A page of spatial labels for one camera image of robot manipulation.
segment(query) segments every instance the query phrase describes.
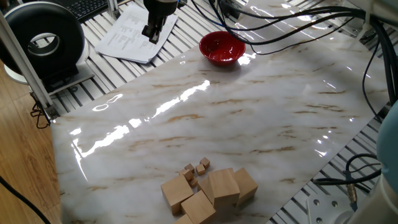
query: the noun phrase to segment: wooden floor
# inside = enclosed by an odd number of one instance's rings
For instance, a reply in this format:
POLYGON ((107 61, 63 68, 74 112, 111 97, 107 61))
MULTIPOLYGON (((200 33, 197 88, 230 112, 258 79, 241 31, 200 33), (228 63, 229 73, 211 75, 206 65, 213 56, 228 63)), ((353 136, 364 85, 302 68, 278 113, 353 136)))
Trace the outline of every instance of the wooden floor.
MULTIPOLYGON (((52 224, 61 223, 60 196, 50 128, 37 129, 34 100, 12 81, 0 61, 0 175, 36 205, 52 224)), ((0 185, 0 224, 43 223, 0 185)))

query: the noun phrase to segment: black cable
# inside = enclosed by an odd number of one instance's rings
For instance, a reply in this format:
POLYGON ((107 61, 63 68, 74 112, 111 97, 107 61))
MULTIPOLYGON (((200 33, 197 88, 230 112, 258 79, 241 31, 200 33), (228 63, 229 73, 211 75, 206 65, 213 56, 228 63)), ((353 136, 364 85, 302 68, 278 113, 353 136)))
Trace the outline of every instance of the black cable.
POLYGON ((332 12, 333 12, 333 10, 335 12, 343 12, 343 11, 344 12, 349 12, 349 11, 351 11, 350 8, 343 7, 343 6, 324 6, 324 7, 316 7, 316 8, 312 8, 312 9, 306 9, 304 11, 300 11, 300 12, 297 12, 295 14, 288 15, 288 16, 260 16, 260 15, 257 15, 257 14, 253 14, 253 13, 246 12, 244 10, 238 9, 238 8, 232 6, 231 4, 229 4, 228 2, 225 2, 225 1, 219 1, 219 3, 221 3, 224 6, 228 6, 231 9, 234 9, 235 11, 240 12, 241 14, 245 14, 247 16, 250 16, 250 17, 253 17, 253 18, 257 18, 257 19, 288 19, 288 18, 293 18, 293 17, 298 17, 298 16, 306 16, 307 15, 306 13, 313 12, 313 11, 326 11, 326 12, 323 12, 323 13, 330 13, 330 12, 327 12, 329 10, 331 10, 332 12))
POLYGON ((37 117, 36 128, 38 128, 38 129, 44 129, 44 128, 50 126, 50 125, 49 125, 49 120, 47 119, 46 115, 43 114, 42 108, 39 106, 39 102, 37 102, 37 101, 36 101, 35 105, 33 106, 32 111, 30 112, 30 116, 33 117, 33 118, 34 118, 34 117, 37 117), (40 122, 40 117, 41 117, 41 116, 45 116, 45 118, 46 118, 46 120, 47 120, 47 124, 45 124, 45 126, 42 126, 42 127, 39 126, 39 122, 40 122))
POLYGON ((372 61, 373 61, 373 58, 374 58, 374 56, 376 55, 376 52, 377 52, 377 50, 378 50, 378 48, 379 48, 379 44, 380 44, 380 41, 378 40, 378 41, 377 41, 377 44, 376 44, 376 48, 374 49, 374 52, 373 52, 373 54, 372 54, 372 57, 371 57, 371 59, 370 59, 368 65, 366 66, 365 73, 363 74, 363 79, 362 79, 362 92, 363 92, 363 96, 365 97, 366 103, 368 104, 368 106, 370 107, 371 111, 372 111, 373 114, 374 114, 374 118, 375 118, 378 122, 381 123, 381 119, 380 119, 379 115, 375 112, 375 110, 373 109, 373 106, 372 106, 371 102, 369 101, 368 96, 367 96, 366 91, 365 91, 365 79, 366 79, 366 75, 368 74, 369 67, 371 66, 372 61))
MULTIPOLYGON (((351 158, 347 161, 346 170, 345 170, 344 172, 346 172, 346 173, 347 173, 347 172, 350 172, 350 171, 349 171, 349 166, 351 165, 351 163, 352 163, 355 159, 357 159, 357 158, 362 158, 362 157, 369 157, 369 158, 377 159, 377 157, 376 157, 375 155, 373 155, 373 154, 358 154, 358 155, 355 155, 355 156, 351 157, 351 158)), ((379 169, 379 170, 377 170, 377 171, 373 172, 372 174, 369 174, 369 175, 367 175, 367 176, 365 176, 365 177, 360 177, 360 178, 357 178, 357 179, 351 179, 351 180, 340 180, 340 179, 335 179, 335 180, 332 180, 331 178, 319 178, 319 179, 312 180, 312 182, 313 182, 314 184, 318 184, 318 185, 346 185, 346 184, 358 184, 358 183, 361 183, 361 182, 364 182, 364 181, 371 180, 371 179, 373 179, 373 178, 375 178, 375 177, 378 177, 378 176, 380 176, 380 175, 381 175, 381 169, 379 169)))
POLYGON ((45 215, 29 200, 27 200, 23 195, 21 195, 18 191, 12 188, 4 179, 0 176, 0 184, 2 184, 10 193, 12 193, 15 197, 19 198, 22 202, 24 202, 30 209, 32 209, 45 224, 51 224, 50 221, 45 217, 45 215))
MULTIPOLYGON (((337 13, 334 15, 330 15, 327 17, 324 17, 322 19, 318 19, 315 22, 308 23, 305 26, 302 26, 292 32, 289 32, 279 38, 264 41, 264 42, 250 42, 248 40, 242 39, 240 35, 237 35, 232 31, 232 29, 226 25, 225 20, 223 20, 218 13, 218 11, 215 8, 214 2, 209 1, 210 6, 213 8, 215 14, 217 15, 217 18, 221 21, 222 25, 225 27, 225 29, 236 39, 240 40, 241 42, 244 42, 245 44, 249 45, 262 45, 262 44, 270 44, 273 42, 277 42, 279 40, 282 40, 284 38, 287 38, 297 32, 300 32, 301 30, 304 30, 310 26, 313 26, 315 24, 318 24, 320 22, 326 21, 328 19, 334 19, 337 17, 357 17, 360 19, 365 20, 366 18, 366 13, 360 9, 350 9, 347 8, 346 10, 349 12, 343 12, 343 13, 337 13)), ((397 101, 397 95, 398 95, 398 58, 396 57, 395 49, 391 43, 391 40, 384 29, 383 25, 378 21, 378 19, 374 16, 371 16, 371 19, 369 21, 370 25, 374 28, 376 34, 379 37, 379 40, 381 41, 381 46, 382 46, 382 52, 383 52, 383 58, 384 58, 384 67, 386 71, 386 81, 387 81, 387 88, 389 92, 389 99, 391 104, 393 105, 397 101)))
MULTIPOLYGON (((195 1, 192 1, 193 5, 195 6, 195 8, 198 10, 198 12, 207 20, 209 20, 210 22, 219 25, 219 26, 223 26, 223 24, 219 24, 218 22, 214 21, 213 19, 210 19, 208 16, 206 16, 201 9, 197 6, 195 1)), ((325 13, 333 13, 333 12, 342 12, 342 10, 340 9, 329 9, 329 10, 318 10, 320 8, 315 8, 315 9, 308 9, 302 12, 298 12, 296 14, 292 14, 292 15, 288 15, 288 16, 278 16, 278 17, 272 17, 272 19, 275 19, 275 21, 272 21, 268 24, 265 24, 263 26, 259 26, 259 27, 254 27, 254 28, 244 28, 244 29, 240 29, 240 28, 234 28, 234 27, 230 27, 228 26, 228 29, 230 30, 235 30, 235 31, 254 31, 254 30, 259 30, 259 29, 263 29, 266 27, 269 27, 271 25, 274 25, 278 22, 284 21, 286 19, 290 19, 290 18, 295 18, 298 16, 315 16, 315 15, 319 15, 319 14, 325 14, 325 13)))
POLYGON ((343 26, 345 26, 347 23, 351 22, 353 19, 354 19, 354 18, 351 18, 350 20, 348 20, 348 21, 346 21, 345 23, 343 23, 341 26, 337 27, 336 29, 334 29, 334 30, 330 31, 329 33, 324 34, 324 35, 322 35, 322 36, 320 36, 320 37, 317 37, 317 38, 312 39, 312 40, 307 40, 307 41, 304 41, 304 42, 299 42, 299 43, 296 43, 296 44, 292 44, 292 45, 289 45, 289 46, 287 46, 287 47, 284 47, 283 49, 276 50, 276 51, 273 51, 273 52, 269 52, 269 53, 258 53, 258 52, 256 52, 256 50, 254 50, 253 45, 250 45, 250 47, 251 47, 252 51, 253 51, 254 53, 258 54, 258 55, 270 55, 270 54, 274 54, 274 53, 277 53, 277 52, 281 52, 281 51, 283 51, 283 50, 286 50, 286 49, 288 49, 288 48, 290 48, 290 47, 294 47, 294 46, 297 46, 297 45, 300 45, 300 44, 306 44, 306 43, 309 43, 309 42, 313 42, 313 41, 319 40, 319 39, 321 39, 321 38, 323 38, 323 37, 326 37, 327 35, 332 34, 332 33, 336 32, 336 31, 338 31, 339 29, 341 29, 343 26))
POLYGON ((350 173, 355 173, 355 172, 360 171, 361 169, 364 169, 364 168, 367 168, 367 167, 370 167, 370 166, 377 166, 377 165, 381 165, 381 163, 368 164, 368 165, 362 166, 361 168, 356 169, 356 170, 354 170, 354 171, 350 171, 350 173))
MULTIPOLYGON (((321 180, 322 182, 337 182, 337 181, 344 181, 344 180, 341 180, 341 179, 336 179, 336 178, 319 178, 319 179, 317 179, 317 180, 321 180)), ((317 184, 317 185, 327 185, 327 184, 319 184, 319 183, 317 183, 317 182, 315 182, 315 180, 312 180, 312 182, 314 183, 314 184, 317 184)), ((369 189, 367 189, 366 187, 363 187, 363 186, 361 186, 361 185, 359 185, 359 184, 354 184, 354 186, 355 187, 357 187, 357 188, 359 188, 359 189, 361 189, 361 190, 363 190, 364 192, 366 192, 366 193, 369 193, 370 192, 370 190, 369 189)))

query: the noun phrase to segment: small wooden cube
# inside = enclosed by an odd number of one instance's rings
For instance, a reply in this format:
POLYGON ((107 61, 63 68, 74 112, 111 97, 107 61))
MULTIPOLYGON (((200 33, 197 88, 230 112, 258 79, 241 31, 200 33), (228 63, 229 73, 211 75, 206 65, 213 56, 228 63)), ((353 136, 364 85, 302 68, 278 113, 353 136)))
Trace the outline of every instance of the small wooden cube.
POLYGON ((198 179, 196 177, 193 177, 192 180, 189 182, 189 186, 196 187, 197 185, 198 185, 198 179))
POLYGON ((184 177, 186 178, 186 180, 192 180, 192 178, 193 178, 193 174, 192 174, 192 172, 190 171, 190 170, 184 170, 183 172, 182 172, 182 175, 184 175, 184 177))
POLYGON ((206 173, 205 166, 203 164, 197 165, 197 174, 198 175, 203 175, 206 173))
POLYGON ((204 157, 201 161, 200 164, 203 164, 205 166, 205 169, 209 168, 210 166, 210 160, 208 160, 206 157, 204 157))
POLYGON ((239 206, 247 199, 253 197, 259 186, 249 175, 245 168, 242 168, 235 172, 235 180, 236 183, 238 183, 239 190, 241 191, 241 193, 239 194, 239 200, 236 203, 236 206, 239 206))
POLYGON ((195 173, 195 168, 193 167, 192 164, 188 164, 188 165, 185 167, 185 169, 192 171, 192 174, 195 173))

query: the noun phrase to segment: red bowl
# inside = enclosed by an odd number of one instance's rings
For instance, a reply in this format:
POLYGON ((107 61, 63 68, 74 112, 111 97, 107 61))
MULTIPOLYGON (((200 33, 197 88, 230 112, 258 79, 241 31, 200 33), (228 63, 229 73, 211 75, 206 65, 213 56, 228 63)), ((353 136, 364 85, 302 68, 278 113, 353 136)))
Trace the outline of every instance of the red bowl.
POLYGON ((243 55, 246 46, 228 32, 218 31, 204 36, 199 49, 212 64, 226 66, 235 63, 243 55))

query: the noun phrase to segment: slotted metal table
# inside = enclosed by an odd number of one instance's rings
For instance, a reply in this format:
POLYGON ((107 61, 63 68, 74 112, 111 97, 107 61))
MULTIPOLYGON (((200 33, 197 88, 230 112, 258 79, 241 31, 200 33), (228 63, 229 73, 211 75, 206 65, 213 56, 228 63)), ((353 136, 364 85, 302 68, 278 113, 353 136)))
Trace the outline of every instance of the slotted metal table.
MULTIPOLYGON (((144 7, 142 0, 136 0, 135 2, 139 6, 144 7)), ((207 16, 216 19, 211 7, 205 0, 197 0, 196 2, 207 16)), ((333 0, 289 0, 287 2, 304 9, 338 3, 338 1, 333 0)), ((120 6, 121 12, 127 8, 127 5, 128 3, 120 6)), ((53 95, 52 99, 57 111, 61 115, 67 114, 83 106, 87 102, 93 101, 159 65, 162 65, 181 53, 186 52, 198 45, 200 39, 204 35, 210 32, 223 30, 222 27, 216 26, 203 18, 190 1, 188 1, 188 5, 185 7, 177 9, 175 13, 178 15, 179 19, 169 39, 162 47, 159 54, 148 64, 139 64, 99 55, 93 50, 94 46, 105 36, 115 22, 107 12, 97 15, 82 24, 85 37, 91 47, 87 63, 95 76, 83 83, 53 95)), ((394 46, 397 47, 398 33, 391 28, 387 29, 387 33, 390 35, 394 46)), ((45 42, 42 41, 45 40, 38 41, 37 44, 44 45, 45 42)), ((364 42, 364 44, 372 50, 375 48, 376 40, 370 40, 364 42)), ((379 50, 378 56, 381 57, 381 50, 379 50)), ((342 170, 345 169, 346 161, 350 157, 360 153, 376 154, 376 139, 380 125, 379 122, 373 119, 314 178, 332 177, 344 179, 342 170)), ((374 161, 368 158, 358 159, 352 163, 351 168, 357 169, 373 162, 374 161)), ((374 172, 376 169, 377 167, 367 167, 353 174, 353 177, 363 177, 374 172)), ((372 188, 376 184, 376 181, 377 179, 369 180, 365 182, 365 184, 372 188)), ((347 191, 344 186, 319 187, 309 182, 267 223, 308 223, 306 200, 309 195, 313 194, 347 196, 347 191)), ((360 190, 357 191, 357 194, 360 206, 361 201, 363 201, 366 195, 360 190)))

